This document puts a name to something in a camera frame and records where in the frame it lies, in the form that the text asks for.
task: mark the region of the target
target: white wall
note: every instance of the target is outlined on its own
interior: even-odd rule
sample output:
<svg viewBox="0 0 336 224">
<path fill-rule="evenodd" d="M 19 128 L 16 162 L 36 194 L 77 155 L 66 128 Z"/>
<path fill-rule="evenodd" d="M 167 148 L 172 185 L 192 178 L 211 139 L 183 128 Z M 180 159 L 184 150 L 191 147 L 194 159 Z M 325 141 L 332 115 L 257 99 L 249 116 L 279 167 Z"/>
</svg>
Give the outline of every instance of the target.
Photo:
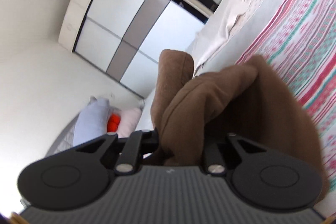
<svg viewBox="0 0 336 224">
<path fill-rule="evenodd" d="M 45 41 L 0 66 L 0 212 L 20 211 L 16 180 L 29 163 L 42 158 L 55 138 L 88 103 L 110 96 L 120 108 L 138 97 L 56 41 Z"/>
<path fill-rule="evenodd" d="M 16 179 L 44 156 L 90 95 L 138 98 L 58 43 L 69 0 L 0 0 L 0 212 L 20 211 Z"/>
</svg>

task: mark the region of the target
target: orange object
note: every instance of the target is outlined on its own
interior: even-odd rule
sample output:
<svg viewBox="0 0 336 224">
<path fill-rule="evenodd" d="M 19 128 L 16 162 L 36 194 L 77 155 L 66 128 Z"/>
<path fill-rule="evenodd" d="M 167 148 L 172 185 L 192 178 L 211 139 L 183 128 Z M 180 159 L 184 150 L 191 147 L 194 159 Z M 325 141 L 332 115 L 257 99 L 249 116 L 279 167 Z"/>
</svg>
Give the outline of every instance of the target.
<svg viewBox="0 0 336 224">
<path fill-rule="evenodd" d="M 332 224 L 334 220 L 335 220 L 335 218 L 331 216 L 331 217 L 328 217 L 325 220 L 325 222 L 323 222 L 322 224 Z"/>
<path fill-rule="evenodd" d="M 110 117 L 110 119 L 113 121 L 113 122 L 115 122 L 117 125 L 119 125 L 119 123 L 120 123 L 120 117 L 117 115 L 117 114 L 112 114 L 111 115 L 111 117 Z"/>
<path fill-rule="evenodd" d="M 120 117 L 117 114 L 112 114 L 107 122 L 107 132 L 116 132 L 120 123 Z"/>
<path fill-rule="evenodd" d="M 11 218 L 9 219 L 10 224 L 29 224 L 27 220 L 22 218 L 16 213 L 12 213 Z"/>
</svg>

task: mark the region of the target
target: bed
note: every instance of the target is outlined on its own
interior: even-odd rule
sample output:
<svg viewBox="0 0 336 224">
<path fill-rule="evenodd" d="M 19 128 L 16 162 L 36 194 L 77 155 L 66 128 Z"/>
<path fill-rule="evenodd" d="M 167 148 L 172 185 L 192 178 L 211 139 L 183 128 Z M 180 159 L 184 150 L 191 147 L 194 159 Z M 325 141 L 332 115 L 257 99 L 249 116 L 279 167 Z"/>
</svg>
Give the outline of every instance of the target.
<svg viewBox="0 0 336 224">
<path fill-rule="evenodd" d="M 330 0 L 330 3 L 333 3 L 332 6 L 329 7 L 329 10 L 336 9 L 334 0 Z M 197 52 L 197 49 L 200 44 L 200 37 L 205 37 L 205 40 L 207 41 L 203 44 L 207 45 L 207 47 L 211 46 L 212 41 L 214 40 L 213 37 L 217 32 L 219 32 L 221 24 L 220 22 L 223 20 L 223 18 L 226 16 L 225 11 L 227 10 L 227 7 L 225 7 L 225 3 L 227 3 L 228 0 L 223 0 L 221 5 L 218 7 L 214 15 L 209 19 L 207 24 L 205 25 L 204 29 L 200 32 L 199 36 L 195 39 L 195 41 L 186 49 L 187 52 L 189 52 L 194 60 L 197 60 L 199 56 L 196 56 L 195 54 Z M 257 44 L 260 42 L 260 36 L 259 34 L 265 34 L 265 32 L 268 32 L 269 30 L 274 30 L 274 27 L 271 26 L 270 21 L 274 19 L 274 15 L 276 13 L 281 13 L 281 5 L 284 4 L 284 0 L 261 0 L 260 5 L 257 5 L 256 9 L 253 11 L 251 16 L 243 23 L 243 26 L 241 26 L 240 30 L 234 35 L 229 36 L 228 41 L 224 45 L 221 46 L 221 48 L 216 51 L 216 54 L 211 56 L 206 62 L 204 62 L 201 67 L 198 69 L 196 74 L 201 74 L 205 72 L 210 71 L 219 71 L 222 68 L 225 68 L 227 66 L 233 65 L 237 62 L 243 62 L 248 58 L 248 56 L 259 53 L 263 54 L 262 49 L 259 47 L 259 52 L 254 51 L 253 48 L 257 47 Z M 335 18 L 331 18 L 329 25 L 334 29 L 334 32 L 336 34 L 336 24 L 334 24 Z M 336 43 L 336 36 L 332 37 L 330 39 L 330 48 L 329 48 L 329 55 L 328 58 L 331 60 L 327 65 L 329 68 L 329 75 L 332 75 L 331 81 L 330 81 L 330 87 L 335 91 L 336 85 L 335 85 L 335 77 L 333 76 L 335 72 L 335 53 L 330 52 L 335 51 L 335 43 Z M 331 96 L 334 96 L 334 91 L 331 90 L 330 94 Z M 143 110 L 142 117 L 139 121 L 139 124 L 137 126 L 137 130 L 141 129 L 152 129 L 152 122 L 150 119 L 150 106 L 152 104 L 152 100 L 154 97 L 154 90 L 149 95 L 149 97 L 145 101 L 145 108 Z M 334 97 L 327 97 L 327 100 L 330 102 L 335 101 Z M 324 133 L 321 130 L 320 133 L 320 139 L 321 144 L 323 145 L 323 156 L 324 156 L 324 163 L 325 167 L 328 169 L 329 175 L 330 175 L 330 191 L 328 196 L 321 201 L 319 204 L 316 205 L 316 209 L 320 211 L 325 216 L 330 216 L 332 214 L 336 213 L 336 104 L 330 104 L 328 111 L 330 113 L 330 119 L 328 121 L 328 128 L 327 133 L 324 135 Z"/>
</svg>

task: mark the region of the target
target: metal screw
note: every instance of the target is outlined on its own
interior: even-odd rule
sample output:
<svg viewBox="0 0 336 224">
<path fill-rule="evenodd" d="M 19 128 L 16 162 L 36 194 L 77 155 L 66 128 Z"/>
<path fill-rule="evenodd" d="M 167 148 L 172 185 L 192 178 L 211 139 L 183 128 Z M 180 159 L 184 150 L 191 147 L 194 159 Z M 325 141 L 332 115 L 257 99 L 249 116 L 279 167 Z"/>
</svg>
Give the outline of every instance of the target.
<svg viewBox="0 0 336 224">
<path fill-rule="evenodd" d="M 120 173 L 128 173 L 133 170 L 133 166 L 130 164 L 119 164 L 115 169 Z"/>
<path fill-rule="evenodd" d="M 213 164 L 208 167 L 208 171 L 212 174 L 221 174 L 225 171 L 223 165 Z"/>
</svg>

